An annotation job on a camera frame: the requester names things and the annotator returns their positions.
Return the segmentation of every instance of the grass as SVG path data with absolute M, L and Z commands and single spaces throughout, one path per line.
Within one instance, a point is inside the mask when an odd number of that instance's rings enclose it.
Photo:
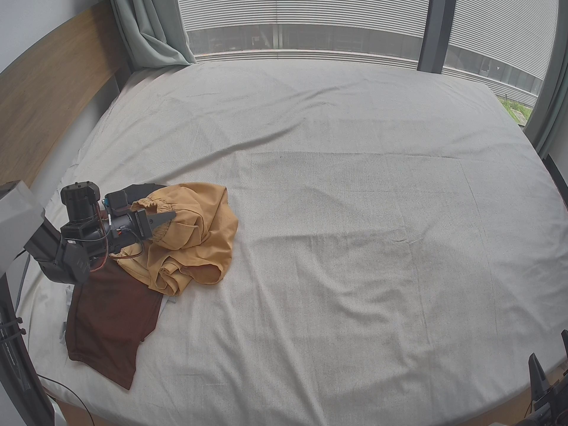
M 529 119 L 530 113 L 532 112 L 532 109 L 530 107 L 524 106 L 516 101 L 511 101 L 510 99 L 503 99 L 499 97 L 498 99 L 499 102 L 503 105 L 503 107 L 507 110 L 507 112 L 509 112 L 509 115 L 513 117 L 513 120 L 515 120 L 515 122 L 522 124 L 519 118 L 513 112 L 513 110 L 521 112 L 521 114 L 525 117 L 525 119 L 527 120 Z

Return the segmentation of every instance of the bed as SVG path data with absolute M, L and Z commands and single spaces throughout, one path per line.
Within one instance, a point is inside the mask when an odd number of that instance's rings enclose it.
M 70 361 L 30 264 L 39 373 L 117 425 L 457 424 L 565 359 L 568 214 L 486 86 L 317 60 L 143 70 L 62 179 L 228 188 L 218 285 L 167 303 L 130 391 Z M 58 194 L 46 208 L 67 222 Z M 71 394 L 46 382 L 62 401 Z

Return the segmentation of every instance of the headboard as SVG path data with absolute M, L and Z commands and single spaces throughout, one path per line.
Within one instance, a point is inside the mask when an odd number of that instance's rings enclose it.
M 48 33 L 0 74 L 0 185 L 28 186 L 96 92 L 127 70 L 110 0 Z

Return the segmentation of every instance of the green curtain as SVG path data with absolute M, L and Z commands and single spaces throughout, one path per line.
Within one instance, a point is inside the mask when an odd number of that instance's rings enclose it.
M 135 69 L 195 63 L 178 0 L 111 0 L 111 3 Z
M 544 159 L 558 129 L 568 117 L 568 0 L 558 0 L 556 38 L 548 71 L 525 135 Z

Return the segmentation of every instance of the building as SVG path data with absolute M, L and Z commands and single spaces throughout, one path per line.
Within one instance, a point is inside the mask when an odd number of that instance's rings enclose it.
M 179 0 L 198 61 L 330 59 L 415 69 L 429 0 Z M 558 0 L 457 0 L 444 74 L 534 105 Z

